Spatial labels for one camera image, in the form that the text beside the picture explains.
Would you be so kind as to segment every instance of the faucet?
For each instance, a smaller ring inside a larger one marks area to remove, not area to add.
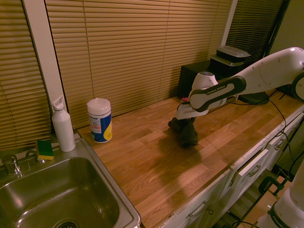
[[[17,157],[14,154],[7,154],[1,158],[2,164],[5,166],[8,174],[17,174],[21,172],[21,168],[18,165]]]

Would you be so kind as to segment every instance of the product label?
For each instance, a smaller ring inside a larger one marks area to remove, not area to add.
[[[99,143],[105,143],[112,138],[112,118],[111,114],[98,118],[96,115],[90,117],[90,127],[92,138]]]
[[[100,118],[94,118],[90,116],[91,131],[94,133],[101,133]]]

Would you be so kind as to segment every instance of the sink basin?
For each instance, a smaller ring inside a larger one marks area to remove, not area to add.
[[[6,228],[138,228],[140,216],[84,139],[54,159],[0,167],[0,224]]]

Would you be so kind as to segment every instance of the green sponge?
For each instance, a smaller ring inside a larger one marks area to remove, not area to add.
[[[49,141],[37,140],[36,151],[39,160],[52,160],[54,158],[52,144]]]

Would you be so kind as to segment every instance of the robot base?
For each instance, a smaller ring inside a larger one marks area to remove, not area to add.
[[[260,228],[304,228],[304,211],[291,200],[290,187],[273,207],[277,217],[269,213],[260,217]]]

